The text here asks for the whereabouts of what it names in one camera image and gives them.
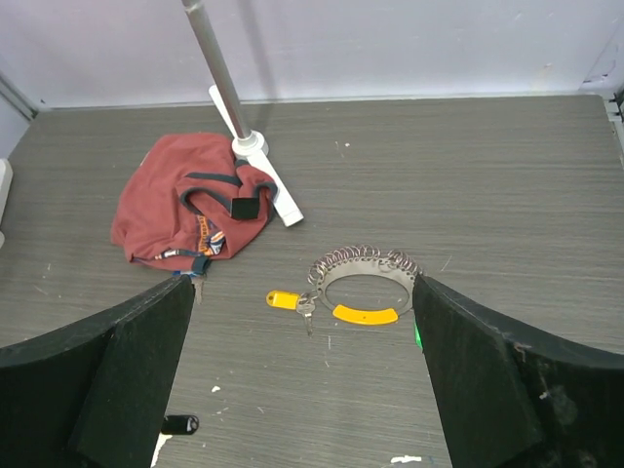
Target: folded red shirt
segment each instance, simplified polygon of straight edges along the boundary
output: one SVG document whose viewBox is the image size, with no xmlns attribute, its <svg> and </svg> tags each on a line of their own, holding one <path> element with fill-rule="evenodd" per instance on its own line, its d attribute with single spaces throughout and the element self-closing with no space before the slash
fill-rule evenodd
<svg viewBox="0 0 624 468">
<path fill-rule="evenodd" d="M 203 274 L 259 234 L 276 193 L 269 175 L 235 161 L 225 136 L 163 136 L 124 188 L 111 239 L 130 262 Z"/>
</svg>

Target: gray ring-shaped object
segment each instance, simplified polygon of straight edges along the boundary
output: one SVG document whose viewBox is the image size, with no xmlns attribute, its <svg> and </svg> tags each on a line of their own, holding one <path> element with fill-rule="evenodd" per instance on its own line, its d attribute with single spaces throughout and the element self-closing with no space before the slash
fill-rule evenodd
<svg viewBox="0 0 624 468">
<path fill-rule="evenodd" d="M 406 304 L 401 308 L 395 308 L 397 315 L 402 315 L 410 312 L 412 309 L 411 293 L 413 290 L 413 275 L 407 271 L 403 271 L 400 268 L 395 268 L 387 263 L 380 262 L 378 259 L 350 259 L 344 263 L 337 264 L 330 271 L 327 272 L 325 277 L 319 278 L 315 284 L 316 293 L 319 295 L 319 299 L 323 304 L 333 311 L 335 305 L 330 302 L 327 297 L 327 289 L 334 281 L 346 278 L 348 276 L 379 276 L 398 283 L 408 293 L 408 300 Z"/>
</svg>

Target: white plastic object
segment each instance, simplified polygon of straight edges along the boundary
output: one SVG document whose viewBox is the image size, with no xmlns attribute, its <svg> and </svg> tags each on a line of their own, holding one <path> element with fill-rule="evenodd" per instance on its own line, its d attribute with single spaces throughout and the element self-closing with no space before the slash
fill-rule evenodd
<svg viewBox="0 0 624 468">
<path fill-rule="evenodd" d="M 0 159 L 0 225 L 2 224 L 2 215 L 7 205 L 7 198 L 9 197 L 9 188 L 11 187 L 11 180 L 13 179 L 13 169 L 11 164 L 6 159 Z M 0 248 L 4 244 L 4 234 L 0 231 Z"/>
<path fill-rule="evenodd" d="M 238 159 L 247 160 L 255 168 L 269 174 L 275 181 L 275 184 L 277 185 L 277 195 L 273 200 L 273 205 L 275 206 L 277 214 L 284 222 L 284 225 L 286 225 L 286 227 L 290 227 L 303 220 L 303 213 L 294 202 L 294 199 L 286 188 L 286 185 L 284 185 L 275 169 L 273 169 L 273 165 L 267 158 L 269 146 L 264 138 L 264 135 L 260 132 L 252 130 L 252 134 L 249 137 L 237 138 L 234 126 L 232 125 L 232 120 L 225 109 L 225 105 L 218 88 L 216 86 L 211 86 L 209 93 L 213 99 L 216 109 L 219 114 L 221 114 L 221 118 L 225 121 L 225 125 L 227 125 L 230 133 L 234 136 L 234 140 L 232 141 L 232 151 L 234 151 L 236 157 Z"/>
</svg>

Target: green object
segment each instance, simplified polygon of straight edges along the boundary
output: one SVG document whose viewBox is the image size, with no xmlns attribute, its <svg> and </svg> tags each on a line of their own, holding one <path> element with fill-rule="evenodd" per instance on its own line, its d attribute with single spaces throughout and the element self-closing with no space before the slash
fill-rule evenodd
<svg viewBox="0 0 624 468">
<path fill-rule="evenodd" d="M 416 344 L 418 345 L 418 347 L 420 349 L 422 349 L 422 340 L 420 339 L 420 331 L 418 331 L 418 325 L 416 324 L 416 321 L 413 321 L 413 337 L 416 340 Z"/>
</svg>

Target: white wall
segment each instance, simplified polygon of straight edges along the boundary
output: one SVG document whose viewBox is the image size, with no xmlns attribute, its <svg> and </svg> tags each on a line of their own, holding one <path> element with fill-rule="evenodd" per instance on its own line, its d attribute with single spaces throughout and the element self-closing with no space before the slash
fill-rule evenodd
<svg viewBox="0 0 624 468">
<path fill-rule="evenodd" d="M 243 99 L 576 91 L 624 18 L 622 0 L 206 2 Z M 209 100 L 212 83 L 179 0 L 4 0 L 0 56 L 51 107 Z"/>
<path fill-rule="evenodd" d="M 28 121 L 0 96 L 0 159 L 7 159 L 28 130 Z"/>
</svg>

